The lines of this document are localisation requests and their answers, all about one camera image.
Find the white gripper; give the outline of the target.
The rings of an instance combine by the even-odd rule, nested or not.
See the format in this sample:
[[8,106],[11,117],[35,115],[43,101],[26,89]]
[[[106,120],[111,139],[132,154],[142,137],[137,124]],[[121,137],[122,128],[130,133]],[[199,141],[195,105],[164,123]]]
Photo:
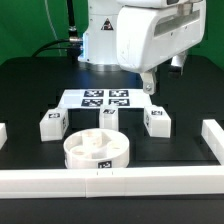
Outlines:
[[143,91],[153,95],[157,83],[154,67],[173,57],[169,72],[181,76],[186,50],[202,40],[206,0],[117,2],[122,5],[116,31],[118,63],[124,70],[141,73]]

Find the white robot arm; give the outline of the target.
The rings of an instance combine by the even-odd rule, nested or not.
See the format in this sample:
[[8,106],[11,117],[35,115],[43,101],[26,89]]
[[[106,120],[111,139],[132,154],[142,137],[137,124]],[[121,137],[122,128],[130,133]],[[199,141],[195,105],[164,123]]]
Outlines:
[[156,91],[156,70],[169,60],[183,72],[189,48],[204,35],[206,0],[88,0],[82,65],[138,73],[143,91]]

